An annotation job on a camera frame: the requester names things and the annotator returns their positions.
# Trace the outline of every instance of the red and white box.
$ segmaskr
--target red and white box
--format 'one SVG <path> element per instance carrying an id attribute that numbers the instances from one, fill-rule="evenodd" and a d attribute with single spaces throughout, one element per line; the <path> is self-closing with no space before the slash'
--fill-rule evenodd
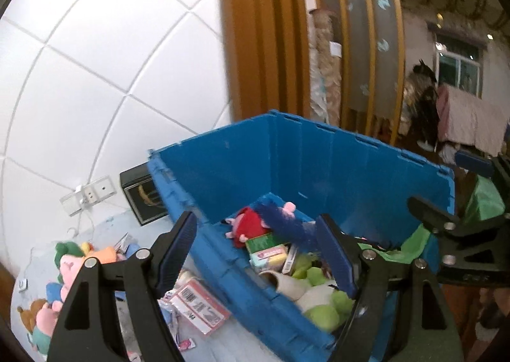
<path id="1" fill-rule="evenodd" d="M 204 335 L 214 332 L 230 316 L 225 306 L 216 300 L 196 278 L 190 279 L 179 288 L 170 297 L 170 303 Z"/>

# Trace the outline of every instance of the blue plastic bin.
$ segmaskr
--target blue plastic bin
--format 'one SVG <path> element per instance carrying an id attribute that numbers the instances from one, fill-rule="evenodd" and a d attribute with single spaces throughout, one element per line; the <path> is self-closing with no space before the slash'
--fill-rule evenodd
<path id="1" fill-rule="evenodd" d="M 326 361 L 334 337 L 318 330 L 286 297 L 254 274 L 244 249 L 220 221 L 261 197 L 291 201 L 314 219 L 329 213 L 341 229 L 400 245 L 420 224 L 406 207 L 421 195 L 454 212 L 453 173 L 413 153 L 298 116 L 267 115 L 153 151 L 149 171 L 171 219 L 199 218 L 191 254 L 212 292 L 250 332 L 287 362 Z M 431 237 L 422 255 L 438 267 Z M 380 360 L 395 300 L 373 349 Z"/>

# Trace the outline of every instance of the table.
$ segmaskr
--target table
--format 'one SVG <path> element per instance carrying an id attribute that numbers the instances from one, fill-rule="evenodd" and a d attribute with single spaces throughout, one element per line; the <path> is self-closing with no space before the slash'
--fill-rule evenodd
<path id="1" fill-rule="evenodd" d="M 133 236 L 141 247 L 150 247 L 159 234 L 168 232 L 173 223 L 168 217 L 160 218 L 150 224 L 141 227 L 132 212 L 119 214 L 97 225 L 95 229 L 83 232 L 73 241 L 81 244 L 89 241 L 96 249 L 102 249 L 114 245 L 127 232 Z M 37 249 L 32 254 L 29 265 L 19 273 L 14 287 L 11 304 L 11 328 L 23 348 L 34 361 L 42 361 L 42 356 L 32 350 L 27 332 L 16 310 L 18 306 L 24 309 L 30 307 L 30 303 L 38 298 L 46 297 L 46 284 L 57 281 L 58 270 L 54 263 L 55 243 L 49 244 L 43 249 Z M 184 268 L 198 274 L 193 260 L 188 257 Z M 28 279 L 29 288 L 19 293 L 17 291 L 20 279 Z M 196 348 L 183 353 L 186 362 L 281 362 L 262 342 L 248 332 L 243 326 L 230 317 L 221 328 L 210 336 L 204 337 L 184 318 L 181 318 L 180 337 L 191 337 L 196 343 Z"/>

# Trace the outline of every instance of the wall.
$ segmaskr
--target wall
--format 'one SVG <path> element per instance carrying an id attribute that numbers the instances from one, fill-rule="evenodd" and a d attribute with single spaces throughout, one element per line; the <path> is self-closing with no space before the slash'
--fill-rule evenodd
<path id="1" fill-rule="evenodd" d="M 0 260 L 128 209 L 59 199 L 230 123 L 219 0 L 13 0 L 0 20 Z"/>
<path id="2" fill-rule="evenodd" d="M 427 21 L 434 20 L 435 11 L 427 13 L 422 10 L 422 13 L 423 15 L 417 15 L 404 10 L 406 74 L 419 63 L 420 59 L 434 70 L 435 41 L 433 34 L 427 29 Z M 510 50 L 505 43 L 497 39 L 487 41 L 487 50 L 483 52 L 482 61 L 481 98 L 500 106 L 510 118 L 510 65 L 508 64 Z"/>

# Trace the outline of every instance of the pink cloth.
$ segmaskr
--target pink cloth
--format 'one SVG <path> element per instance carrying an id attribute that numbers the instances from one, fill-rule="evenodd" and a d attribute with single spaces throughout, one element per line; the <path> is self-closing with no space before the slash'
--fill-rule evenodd
<path id="1" fill-rule="evenodd" d="M 508 119 L 503 110 L 449 85 L 438 89 L 438 138 L 471 145 L 491 156 L 501 151 Z"/>

